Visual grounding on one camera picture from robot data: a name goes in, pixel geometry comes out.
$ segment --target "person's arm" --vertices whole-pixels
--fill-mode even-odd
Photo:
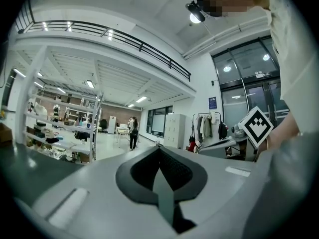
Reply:
[[[278,149],[284,140],[297,136],[298,133],[299,128],[297,123],[293,115],[288,113],[280,125],[267,136],[268,149]],[[256,159],[259,158],[260,154],[264,150],[267,150],[267,141],[263,141],[263,143],[259,146]]]

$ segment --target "whiteboard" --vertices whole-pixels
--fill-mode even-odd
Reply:
[[[152,130],[164,133],[165,115],[154,115]]]

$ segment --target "floor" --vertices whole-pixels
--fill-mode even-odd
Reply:
[[[7,114],[7,119],[2,120],[1,122],[4,123],[6,126],[11,128],[12,134],[14,137],[15,127],[14,127],[14,121],[15,121],[15,114],[9,113]],[[31,124],[34,123],[32,121],[27,121],[27,125],[32,126]],[[74,133],[67,130],[60,130],[56,129],[56,132],[59,132],[65,140],[76,142],[77,139],[74,138]],[[126,135],[121,136],[121,145],[117,143],[117,136],[115,134],[107,134],[107,133],[98,133],[97,135],[97,141],[96,141],[96,160],[101,160],[104,158],[109,158],[117,155],[124,154],[128,151],[130,151],[130,142],[127,140],[128,137]],[[151,146],[155,146],[155,143],[140,136],[140,141],[137,144],[137,148],[148,148]]]

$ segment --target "shelf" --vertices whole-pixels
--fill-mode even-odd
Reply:
[[[69,150],[76,151],[76,152],[82,152],[82,153],[85,153],[88,155],[90,154],[90,142],[86,142],[85,144],[75,144],[73,142],[59,140],[58,142],[55,142],[55,143],[48,143],[46,141],[46,138],[40,138],[40,137],[38,137],[34,134],[31,134],[31,133],[28,133],[26,131],[24,131],[23,133],[32,139],[43,142],[45,144],[49,144],[51,146],[59,147],[62,149],[69,149]]]
[[[58,123],[58,122],[50,121],[48,119],[43,119],[39,115],[28,113],[28,112],[26,112],[25,115],[27,115],[28,117],[34,118],[36,120],[48,123],[48,124],[52,124],[52,125],[55,125],[55,126],[59,126],[59,127],[68,129],[70,131],[80,131],[80,132],[85,132],[85,133],[91,133],[91,128],[85,129],[85,128],[81,128],[81,127],[78,127],[78,126],[64,125],[64,124],[61,124],[61,123]]]
[[[74,104],[69,104],[69,103],[65,103],[65,102],[61,102],[61,101],[57,101],[57,100],[54,100],[54,99],[51,99],[51,98],[46,98],[46,97],[43,97],[43,96],[39,96],[39,95],[32,95],[32,97],[34,98],[39,98],[41,100],[44,100],[44,101],[47,101],[47,102],[50,102],[50,103],[53,103],[53,104],[58,104],[58,105],[62,105],[62,106],[67,106],[67,107],[70,107],[70,108],[73,108],[73,109],[76,109],[77,111],[81,112],[81,111],[84,111],[84,112],[93,112],[93,109],[90,109],[90,108],[87,108],[87,107],[83,107],[83,106],[78,106],[78,105],[74,105]]]

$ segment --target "black metal railing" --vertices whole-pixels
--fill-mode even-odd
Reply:
[[[69,31],[94,35],[104,38],[106,41],[113,41],[123,45],[128,45],[130,47],[136,48],[139,52],[146,53],[156,58],[190,81],[191,73],[163,52],[143,42],[142,40],[135,38],[134,36],[116,29],[109,28],[107,26],[74,20],[48,20],[45,22],[35,22],[29,2],[28,4],[24,4],[15,23],[19,33],[36,31]]]

